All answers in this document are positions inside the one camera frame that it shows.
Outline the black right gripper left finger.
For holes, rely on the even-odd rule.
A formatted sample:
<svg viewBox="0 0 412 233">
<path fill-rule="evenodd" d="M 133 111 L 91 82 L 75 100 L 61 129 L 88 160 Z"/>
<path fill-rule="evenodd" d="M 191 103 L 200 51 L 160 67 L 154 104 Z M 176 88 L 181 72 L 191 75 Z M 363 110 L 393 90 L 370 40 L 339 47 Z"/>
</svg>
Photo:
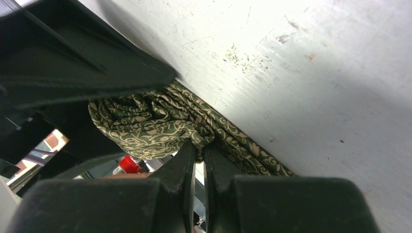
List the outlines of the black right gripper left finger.
<svg viewBox="0 0 412 233">
<path fill-rule="evenodd" d="M 23 197 L 9 233 L 190 233 L 195 152 L 186 141 L 147 178 L 49 179 Z"/>
</svg>

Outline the olive floral patterned tie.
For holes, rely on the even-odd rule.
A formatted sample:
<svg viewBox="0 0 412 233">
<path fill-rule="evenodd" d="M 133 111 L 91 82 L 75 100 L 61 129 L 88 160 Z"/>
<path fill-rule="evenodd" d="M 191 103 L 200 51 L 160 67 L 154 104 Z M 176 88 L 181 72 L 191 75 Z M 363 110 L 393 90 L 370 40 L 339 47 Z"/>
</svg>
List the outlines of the olive floral patterned tie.
<svg viewBox="0 0 412 233">
<path fill-rule="evenodd" d="M 291 170 L 179 82 L 157 91 L 92 100 L 88 111 L 103 135 L 136 158 L 164 158 L 190 141 L 198 163 L 203 161 L 204 149 L 216 145 L 246 174 L 293 176 Z"/>
</svg>

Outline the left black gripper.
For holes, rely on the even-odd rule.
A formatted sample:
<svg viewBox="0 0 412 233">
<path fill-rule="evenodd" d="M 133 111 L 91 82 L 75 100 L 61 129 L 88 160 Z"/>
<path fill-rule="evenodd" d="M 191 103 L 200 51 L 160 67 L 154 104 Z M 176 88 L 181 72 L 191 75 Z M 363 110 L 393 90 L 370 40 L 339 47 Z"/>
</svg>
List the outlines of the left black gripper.
<svg viewBox="0 0 412 233">
<path fill-rule="evenodd" d="M 156 90 L 176 71 L 77 0 L 0 3 L 0 174 L 23 196 L 52 178 L 109 174 L 125 153 L 92 123 L 86 103 Z"/>
</svg>

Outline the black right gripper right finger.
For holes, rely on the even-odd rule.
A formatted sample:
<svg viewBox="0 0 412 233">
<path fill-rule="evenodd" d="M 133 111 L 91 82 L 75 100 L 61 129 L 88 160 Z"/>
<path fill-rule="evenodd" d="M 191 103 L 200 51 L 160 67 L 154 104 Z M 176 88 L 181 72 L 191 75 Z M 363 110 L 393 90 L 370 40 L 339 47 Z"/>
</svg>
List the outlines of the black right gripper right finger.
<svg viewBox="0 0 412 233">
<path fill-rule="evenodd" d="M 209 233 L 377 233 L 357 186 L 346 179 L 245 175 L 204 150 Z"/>
</svg>

